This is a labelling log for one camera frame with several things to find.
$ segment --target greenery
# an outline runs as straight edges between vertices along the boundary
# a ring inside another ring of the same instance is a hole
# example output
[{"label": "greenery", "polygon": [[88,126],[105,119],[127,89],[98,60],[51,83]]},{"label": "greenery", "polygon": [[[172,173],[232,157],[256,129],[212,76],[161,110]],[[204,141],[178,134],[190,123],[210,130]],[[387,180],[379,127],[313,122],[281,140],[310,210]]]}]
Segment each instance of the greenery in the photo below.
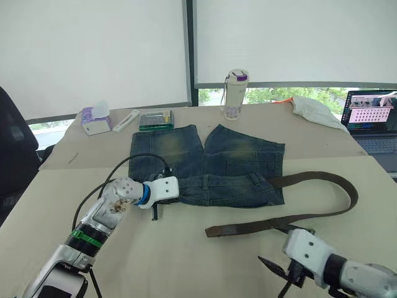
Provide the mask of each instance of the greenery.
[{"label": "greenery", "polygon": [[305,96],[322,102],[331,112],[342,114],[343,106],[337,99],[346,99],[346,88],[251,88],[247,90],[249,104],[283,101],[293,96]]},{"label": "greenery", "polygon": [[199,89],[198,90],[198,101],[207,102],[211,99],[211,92],[219,92],[221,89]]},{"label": "greenery", "polygon": [[57,126],[69,125],[72,121],[73,120],[62,120],[62,121],[37,123],[37,124],[30,124],[29,127],[31,130],[50,129]]}]

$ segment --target white roller shade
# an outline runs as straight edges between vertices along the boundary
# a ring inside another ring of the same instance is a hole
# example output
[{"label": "white roller shade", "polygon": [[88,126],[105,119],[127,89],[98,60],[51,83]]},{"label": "white roller shade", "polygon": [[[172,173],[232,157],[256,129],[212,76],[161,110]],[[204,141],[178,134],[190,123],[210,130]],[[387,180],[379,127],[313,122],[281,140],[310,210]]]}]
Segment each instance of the white roller shade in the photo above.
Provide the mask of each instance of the white roller shade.
[{"label": "white roller shade", "polygon": [[0,86],[25,119],[188,101],[182,0],[1,0]]},{"label": "white roller shade", "polygon": [[397,83],[396,0],[197,0],[196,83]]}]

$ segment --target white bottle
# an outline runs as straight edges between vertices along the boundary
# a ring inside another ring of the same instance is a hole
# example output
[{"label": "white bottle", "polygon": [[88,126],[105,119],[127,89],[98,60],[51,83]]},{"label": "white bottle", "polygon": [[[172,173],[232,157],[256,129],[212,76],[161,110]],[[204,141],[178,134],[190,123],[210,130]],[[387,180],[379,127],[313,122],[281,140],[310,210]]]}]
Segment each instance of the white bottle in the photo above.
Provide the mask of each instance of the white bottle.
[{"label": "white bottle", "polygon": [[238,119],[248,82],[249,73],[246,70],[231,70],[226,77],[226,100],[223,109],[226,120]]}]

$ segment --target denim shorts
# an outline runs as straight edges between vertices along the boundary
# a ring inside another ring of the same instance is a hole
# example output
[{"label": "denim shorts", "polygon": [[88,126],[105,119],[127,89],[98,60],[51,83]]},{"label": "denim shorts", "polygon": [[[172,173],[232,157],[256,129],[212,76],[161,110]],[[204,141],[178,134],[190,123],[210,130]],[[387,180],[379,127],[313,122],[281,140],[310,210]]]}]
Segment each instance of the denim shorts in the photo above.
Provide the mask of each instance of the denim shorts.
[{"label": "denim shorts", "polygon": [[[284,144],[250,137],[218,125],[203,148],[196,126],[134,133],[131,154],[155,153],[172,168],[179,200],[192,205],[254,208],[284,204],[282,190],[266,179],[282,176]],[[161,161],[141,156],[130,161],[129,176],[152,181]]]}]

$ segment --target black office chair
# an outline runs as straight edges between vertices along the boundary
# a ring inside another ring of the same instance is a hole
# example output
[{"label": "black office chair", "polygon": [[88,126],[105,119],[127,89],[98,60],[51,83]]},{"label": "black office chair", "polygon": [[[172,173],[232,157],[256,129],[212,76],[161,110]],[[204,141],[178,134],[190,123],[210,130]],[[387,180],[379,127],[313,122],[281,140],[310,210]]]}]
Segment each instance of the black office chair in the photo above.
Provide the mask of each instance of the black office chair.
[{"label": "black office chair", "polygon": [[38,143],[0,87],[0,226],[38,172]]}]

